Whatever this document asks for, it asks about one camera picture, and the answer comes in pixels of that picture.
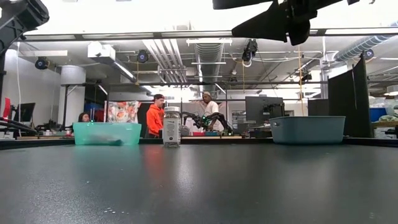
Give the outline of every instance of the orange hoodie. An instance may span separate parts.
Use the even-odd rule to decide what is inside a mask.
[[[151,105],[147,111],[147,126],[149,134],[159,136],[159,130],[163,128],[164,110],[156,105]]]

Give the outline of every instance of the gray plastic bin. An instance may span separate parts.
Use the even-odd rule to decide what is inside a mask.
[[[343,140],[345,116],[280,117],[269,120],[277,144],[338,144]]]

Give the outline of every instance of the dark gray table surface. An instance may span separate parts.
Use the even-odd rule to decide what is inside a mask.
[[[396,224],[398,150],[263,144],[0,151],[0,223]]]

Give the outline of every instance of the white shirt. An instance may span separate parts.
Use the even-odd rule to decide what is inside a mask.
[[[214,101],[210,101],[205,109],[205,116],[212,115],[213,113],[219,113],[218,111],[218,104]],[[216,121],[213,125],[213,129],[217,131],[223,131],[224,127],[221,125],[220,121]]]

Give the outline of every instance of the black partition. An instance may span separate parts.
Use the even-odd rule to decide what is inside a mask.
[[[138,123],[141,124],[140,137],[144,138],[147,132],[147,111],[153,103],[141,103],[137,112]]]
[[[344,135],[372,138],[366,64],[363,56],[355,67],[328,80],[329,114],[346,116]]]
[[[316,99],[308,100],[309,116],[329,116],[329,100]]]

